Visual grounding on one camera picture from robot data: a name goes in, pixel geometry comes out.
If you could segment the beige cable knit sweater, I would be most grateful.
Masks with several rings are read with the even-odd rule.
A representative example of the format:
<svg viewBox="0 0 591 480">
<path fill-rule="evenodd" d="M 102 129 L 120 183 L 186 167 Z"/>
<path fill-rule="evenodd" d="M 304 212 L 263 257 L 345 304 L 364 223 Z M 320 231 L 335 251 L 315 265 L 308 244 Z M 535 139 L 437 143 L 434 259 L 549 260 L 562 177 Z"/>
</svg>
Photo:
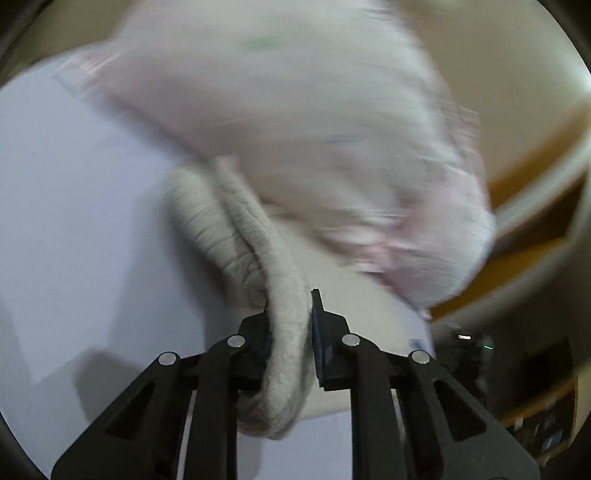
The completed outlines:
<svg viewBox="0 0 591 480">
<path fill-rule="evenodd" d="M 221 272 L 231 305 L 269 311 L 270 360 L 262 389 L 238 398 L 242 433 L 277 440 L 299 419 L 349 407 L 346 393 L 324 393 L 315 381 L 311 290 L 320 291 L 325 310 L 345 317 L 349 329 L 381 349 L 432 351 L 423 314 L 312 239 L 300 223 L 260 204 L 230 159 L 176 167 L 167 197 L 184 239 Z"/>
</svg>

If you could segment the black device green light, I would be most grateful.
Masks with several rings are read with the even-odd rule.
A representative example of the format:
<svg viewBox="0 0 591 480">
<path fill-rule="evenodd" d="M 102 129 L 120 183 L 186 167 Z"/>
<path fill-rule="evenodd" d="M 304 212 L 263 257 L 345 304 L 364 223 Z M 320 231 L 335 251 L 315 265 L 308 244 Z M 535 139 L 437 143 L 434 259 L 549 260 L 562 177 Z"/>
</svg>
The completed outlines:
<svg viewBox="0 0 591 480">
<path fill-rule="evenodd" d="M 469 332 L 452 323 L 449 327 L 449 343 L 445 349 L 445 365 L 464 383 L 482 383 L 488 380 L 495 342 L 486 333 Z"/>
</svg>

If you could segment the pink floral pillow left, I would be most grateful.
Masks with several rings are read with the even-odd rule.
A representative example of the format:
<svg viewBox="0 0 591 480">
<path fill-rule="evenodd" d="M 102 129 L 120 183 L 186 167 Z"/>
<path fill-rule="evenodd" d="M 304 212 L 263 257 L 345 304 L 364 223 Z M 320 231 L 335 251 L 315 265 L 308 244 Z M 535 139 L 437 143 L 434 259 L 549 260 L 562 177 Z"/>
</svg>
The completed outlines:
<svg viewBox="0 0 591 480">
<path fill-rule="evenodd" d="M 139 1 L 65 80 L 235 159 L 413 306 L 461 293 L 490 253 L 477 118 L 388 1 Z"/>
</svg>

